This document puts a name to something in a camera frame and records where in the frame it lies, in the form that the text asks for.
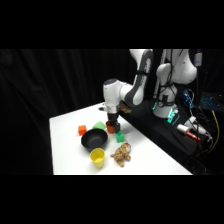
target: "cup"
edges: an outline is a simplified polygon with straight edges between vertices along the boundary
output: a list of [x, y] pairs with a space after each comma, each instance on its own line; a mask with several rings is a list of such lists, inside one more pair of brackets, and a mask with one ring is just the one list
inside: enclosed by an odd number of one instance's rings
[[107, 121], [106, 125], [107, 125], [107, 131], [108, 131], [108, 133], [109, 133], [109, 134], [114, 134], [114, 133], [115, 133], [115, 129], [114, 129], [114, 127], [111, 125], [110, 121]]
[[98, 169], [104, 166], [105, 152], [103, 149], [94, 149], [90, 154], [90, 159], [92, 160], [94, 166]]
[[98, 122], [97, 124], [95, 124], [93, 126], [93, 129], [102, 129], [102, 130], [105, 130], [105, 128], [106, 128], [106, 125], [103, 122]]

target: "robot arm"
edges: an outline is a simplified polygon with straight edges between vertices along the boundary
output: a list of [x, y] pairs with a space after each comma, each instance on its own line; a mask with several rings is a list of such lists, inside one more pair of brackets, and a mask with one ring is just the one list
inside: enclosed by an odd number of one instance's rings
[[167, 49], [167, 59], [171, 62], [173, 69], [168, 63], [161, 65], [157, 70], [161, 88], [154, 114], [160, 118], [169, 118], [174, 107], [177, 94], [174, 83], [189, 84], [197, 75], [197, 69], [189, 58], [189, 49]]
[[149, 49], [130, 49], [132, 57], [137, 62], [137, 72], [133, 86], [110, 79], [104, 83], [103, 92], [108, 119], [115, 128], [120, 131], [119, 116], [120, 101], [129, 107], [135, 107], [142, 103], [144, 90], [153, 64], [153, 52]]

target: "green block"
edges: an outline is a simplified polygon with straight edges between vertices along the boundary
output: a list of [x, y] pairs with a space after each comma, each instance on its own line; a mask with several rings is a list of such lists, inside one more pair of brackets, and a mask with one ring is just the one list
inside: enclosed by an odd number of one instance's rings
[[123, 131], [119, 131], [115, 135], [116, 135], [117, 143], [121, 143], [121, 142], [124, 142], [125, 141]]
[[97, 124], [93, 126], [93, 129], [105, 130], [105, 128], [106, 128], [106, 125], [103, 122], [98, 122]]

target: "yellow cup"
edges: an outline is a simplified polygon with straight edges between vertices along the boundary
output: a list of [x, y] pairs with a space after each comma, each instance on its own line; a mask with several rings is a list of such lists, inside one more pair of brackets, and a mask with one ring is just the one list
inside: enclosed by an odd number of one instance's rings
[[94, 149], [90, 154], [90, 159], [92, 160], [94, 166], [98, 169], [104, 166], [105, 152], [103, 149]]

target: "cube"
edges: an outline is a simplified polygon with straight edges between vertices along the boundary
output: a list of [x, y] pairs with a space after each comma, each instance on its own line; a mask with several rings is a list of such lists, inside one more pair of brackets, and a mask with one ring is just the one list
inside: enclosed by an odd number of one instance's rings
[[79, 126], [79, 135], [83, 136], [87, 132], [86, 126]]
[[115, 135], [116, 135], [116, 138], [117, 138], [117, 143], [121, 143], [121, 142], [125, 141], [125, 137], [124, 137], [123, 131], [119, 131]]

